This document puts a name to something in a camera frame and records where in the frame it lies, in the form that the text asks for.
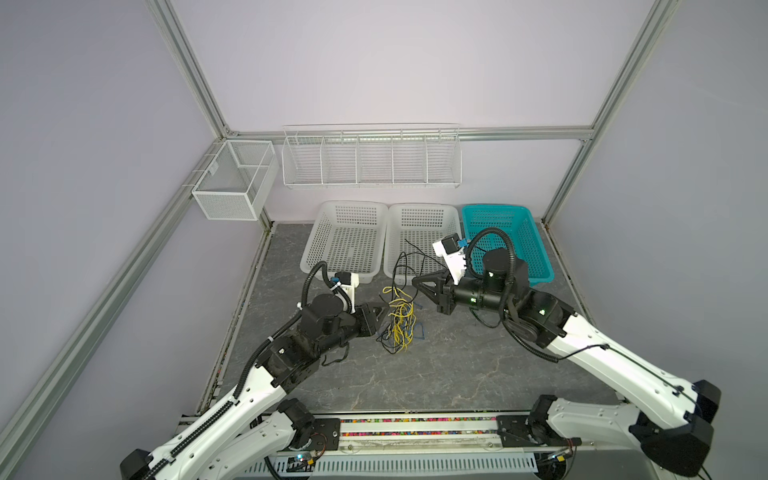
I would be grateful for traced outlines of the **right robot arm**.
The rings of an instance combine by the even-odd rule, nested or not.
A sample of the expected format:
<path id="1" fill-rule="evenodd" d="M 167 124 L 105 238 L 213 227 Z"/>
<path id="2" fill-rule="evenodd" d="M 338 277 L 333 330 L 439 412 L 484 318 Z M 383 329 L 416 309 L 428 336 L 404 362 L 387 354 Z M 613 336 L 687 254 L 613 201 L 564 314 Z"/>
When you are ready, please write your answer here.
<path id="1" fill-rule="evenodd" d="M 471 240 L 453 234 L 433 245 L 442 270 L 416 276 L 412 286 L 445 315 L 456 307 L 493 312 L 526 351 L 547 362 L 572 362 L 617 393 L 616 405 L 540 396 L 524 422 L 511 430 L 517 440 L 561 447 L 575 455 L 583 440 L 636 449 L 679 477 L 707 479 L 722 392 L 714 384 L 690 382 L 644 360 L 610 339 L 573 307 L 535 289 L 528 265 L 511 238 L 497 227 Z"/>

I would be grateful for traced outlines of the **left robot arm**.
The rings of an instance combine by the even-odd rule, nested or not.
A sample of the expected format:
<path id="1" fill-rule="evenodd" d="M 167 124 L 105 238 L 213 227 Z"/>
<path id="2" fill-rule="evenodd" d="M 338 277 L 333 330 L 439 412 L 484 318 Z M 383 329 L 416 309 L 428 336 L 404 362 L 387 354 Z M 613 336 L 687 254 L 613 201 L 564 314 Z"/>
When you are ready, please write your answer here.
<path id="1" fill-rule="evenodd" d="M 385 302 L 354 303 L 318 262 L 293 316 L 251 354 L 235 386 L 166 443 L 127 455 L 121 477 L 234 479 L 288 447 L 307 448 L 315 418 L 290 393 L 326 365 L 328 352 L 375 336 L 389 311 Z"/>

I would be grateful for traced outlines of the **white plastic basket middle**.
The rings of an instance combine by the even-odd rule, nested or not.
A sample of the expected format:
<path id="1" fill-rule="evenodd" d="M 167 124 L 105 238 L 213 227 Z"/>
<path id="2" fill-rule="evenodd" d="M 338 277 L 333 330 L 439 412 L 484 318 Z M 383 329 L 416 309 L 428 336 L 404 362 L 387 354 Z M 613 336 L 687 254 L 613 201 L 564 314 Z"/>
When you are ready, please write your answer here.
<path id="1" fill-rule="evenodd" d="M 397 283 L 439 269 L 432 244 L 460 233 L 458 210 L 450 205 L 404 203 L 389 207 L 384 243 L 384 274 Z"/>

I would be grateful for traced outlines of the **white plastic basket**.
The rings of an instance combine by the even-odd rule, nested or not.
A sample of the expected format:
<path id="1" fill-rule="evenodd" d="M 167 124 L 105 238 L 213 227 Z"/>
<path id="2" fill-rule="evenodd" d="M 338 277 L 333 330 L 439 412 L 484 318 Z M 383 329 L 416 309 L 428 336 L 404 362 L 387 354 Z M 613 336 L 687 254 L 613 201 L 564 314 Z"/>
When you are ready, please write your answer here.
<path id="1" fill-rule="evenodd" d="M 308 273 L 325 261 L 329 272 L 348 271 L 370 283 L 380 272 L 388 207 L 366 201 L 327 201 L 320 206 L 300 260 Z"/>
<path id="2" fill-rule="evenodd" d="M 458 210 L 450 205 L 404 203 L 389 207 L 384 243 L 384 274 L 397 283 L 439 269 L 432 244 L 460 233 Z"/>

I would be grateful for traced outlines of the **white plastic basket left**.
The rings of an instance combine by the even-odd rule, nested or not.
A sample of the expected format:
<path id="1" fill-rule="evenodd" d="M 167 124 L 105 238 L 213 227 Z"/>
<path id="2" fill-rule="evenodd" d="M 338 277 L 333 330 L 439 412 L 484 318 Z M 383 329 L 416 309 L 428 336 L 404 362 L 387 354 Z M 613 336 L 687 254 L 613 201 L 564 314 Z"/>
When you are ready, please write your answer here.
<path id="1" fill-rule="evenodd" d="M 308 273 L 325 261 L 329 272 L 348 271 L 370 283 L 380 272 L 388 207 L 366 201 L 327 201 L 320 206 L 300 260 Z"/>

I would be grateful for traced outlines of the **teal plastic basket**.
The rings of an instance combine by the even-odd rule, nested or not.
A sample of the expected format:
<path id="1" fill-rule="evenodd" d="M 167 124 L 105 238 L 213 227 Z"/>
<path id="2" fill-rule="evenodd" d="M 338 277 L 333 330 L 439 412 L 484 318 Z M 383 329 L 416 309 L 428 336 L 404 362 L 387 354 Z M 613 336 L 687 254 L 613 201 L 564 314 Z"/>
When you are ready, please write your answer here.
<path id="1" fill-rule="evenodd" d="M 512 240 L 516 257 L 528 266 L 531 286 L 550 283 L 555 274 L 531 212 L 523 206 L 466 205 L 461 210 L 464 237 L 471 241 L 479 232 L 496 227 Z"/>

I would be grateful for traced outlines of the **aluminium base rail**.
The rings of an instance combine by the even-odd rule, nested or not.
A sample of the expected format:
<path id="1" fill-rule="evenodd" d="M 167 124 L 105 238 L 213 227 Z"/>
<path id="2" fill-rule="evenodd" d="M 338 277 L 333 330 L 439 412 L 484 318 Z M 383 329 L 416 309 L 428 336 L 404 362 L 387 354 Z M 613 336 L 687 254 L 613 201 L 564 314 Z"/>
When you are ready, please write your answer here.
<path id="1" fill-rule="evenodd" d="M 581 445 L 635 448 L 621 424 L 624 405 L 590 406 L 569 401 L 529 412 L 416 412 L 331 414 L 294 429 L 284 449 L 310 452 L 453 451 L 461 449 L 557 449 Z"/>

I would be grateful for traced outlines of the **white mesh wall box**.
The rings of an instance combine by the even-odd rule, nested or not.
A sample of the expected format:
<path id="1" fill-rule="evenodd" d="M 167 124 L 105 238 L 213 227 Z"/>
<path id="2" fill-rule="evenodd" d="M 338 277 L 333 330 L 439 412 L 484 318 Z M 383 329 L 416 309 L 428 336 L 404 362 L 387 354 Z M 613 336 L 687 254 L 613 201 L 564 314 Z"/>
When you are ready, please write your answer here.
<path id="1" fill-rule="evenodd" d="M 192 194 L 208 220 L 258 221 L 278 170 L 272 142 L 225 140 Z"/>

